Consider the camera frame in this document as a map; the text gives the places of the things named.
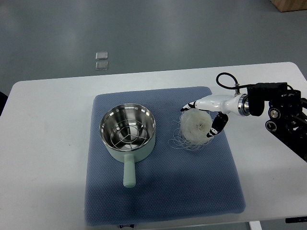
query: pot handle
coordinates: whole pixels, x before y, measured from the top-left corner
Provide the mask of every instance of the pot handle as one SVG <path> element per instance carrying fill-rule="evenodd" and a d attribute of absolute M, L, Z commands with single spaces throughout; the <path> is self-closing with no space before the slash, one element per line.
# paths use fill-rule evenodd
<path fill-rule="evenodd" d="M 127 153 L 124 156 L 124 186 L 133 188 L 135 183 L 134 156 L 132 153 Z"/>

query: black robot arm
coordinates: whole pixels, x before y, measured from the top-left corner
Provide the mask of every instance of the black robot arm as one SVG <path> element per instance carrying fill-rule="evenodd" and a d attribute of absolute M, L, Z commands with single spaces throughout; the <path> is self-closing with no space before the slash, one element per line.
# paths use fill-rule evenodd
<path fill-rule="evenodd" d="M 258 83 L 247 87 L 248 106 L 251 115 L 260 116 L 264 101 L 269 101 L 269 117 L 265 123 L 269 132 L 288 146 L 299 157 L 307 161 L 307 100 L 301 92 L 288 89 L 283 83 Z"/>

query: stainless steel pot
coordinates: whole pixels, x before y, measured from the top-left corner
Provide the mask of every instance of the stainless steel pot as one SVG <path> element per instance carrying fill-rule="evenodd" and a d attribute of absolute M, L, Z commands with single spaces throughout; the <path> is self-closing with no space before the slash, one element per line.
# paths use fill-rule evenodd
<path fill-rule="evenodd" d="M 124 163 L 123 184 L 136 184 L 134 163 L 145 159 L 155 145 L 155 119 L 139 104 L 121 104 L 105 114 L 100 136 L 113 158 Z"/>

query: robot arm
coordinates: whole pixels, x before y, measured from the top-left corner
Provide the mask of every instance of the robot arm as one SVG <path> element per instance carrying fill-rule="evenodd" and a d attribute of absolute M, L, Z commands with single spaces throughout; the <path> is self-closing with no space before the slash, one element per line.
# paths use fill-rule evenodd
<path fill-rule="evenodd" d="M 248 116 L 248 97 L 247 94 L 239 94 L 237 96 L 231 95 L 209 95 L 197 101 L 186 104 L 181 111 L 186 111 L 191 108 L 219 112 L 213 120 L 210 132 L 207 137 L 212 137 L 219 134 L 225 127 L 228 116 L 226 114 L 232 112 L 241 116 Z"/>
<path fill-rule="evenodd" d="M 219 76 L 224 74 L 235 80 L 235 87 L 226 87 L 218 82 Z M 216 82 L 224 88 L 235 89 L 236 94 L 209 95 L 188 103 L 181 109 L 182 112 L 191 108 L 218 112 L 207 137 L 219 134 L 223 130 L 228 121 L 227 113 L 260 116 L 264 111 L 264 102 L 269 101 L 270 120 L 265 124 L 267 130 L 307 161 L 304 148 L 307 142 L 307 116 L 303 113 L 303 108 L 307 108 L 307 100 L 301 98 L 300 91 L 292 89 L 286 82 L 239 86 L 235 77 L 229 73 L 219 74 Z M 238 89 L 245 87 L 248 93 L 240 94 Z"/>

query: black cable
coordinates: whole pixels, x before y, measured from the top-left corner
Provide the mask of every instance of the black cable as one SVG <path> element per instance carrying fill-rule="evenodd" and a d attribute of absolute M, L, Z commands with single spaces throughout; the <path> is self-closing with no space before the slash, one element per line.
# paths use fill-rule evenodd
<path fill-rule="evenodd" d="M 234 87 L 229 87 L 229 86 L 225 86 L 225 85 L 222 85 L 220 82 L 219 82 L 219 78 L 222 76 L 222 75 L 227 75 L 229 77 L 231 77 L 234 81 L 235 81 L 235 84 L 238 84 L 238 81 L 236 80 L 235 76 L 230 74 L 230 73 L 226 73 L 226 72 L 223 72 L 223 73 L 220 73 L 219 75 L 216 76 L 216 83 L 225 88 L 225 89 L 228 89 L 228 90 L 237 90 L 237 89 L 242 89 L 242 88 L 246 88 L 246 87 L 250 87 L 250 86 L 253 86 L 255 84 L 249 84 L 249 85 L 239 85 L 239 86 L 234 86 Z"/>
<path fill-rule="evenodd" d="M 287 85 L 291 90 L 294 90 L 292 87 L 291 87 L 291 85 Z"/>

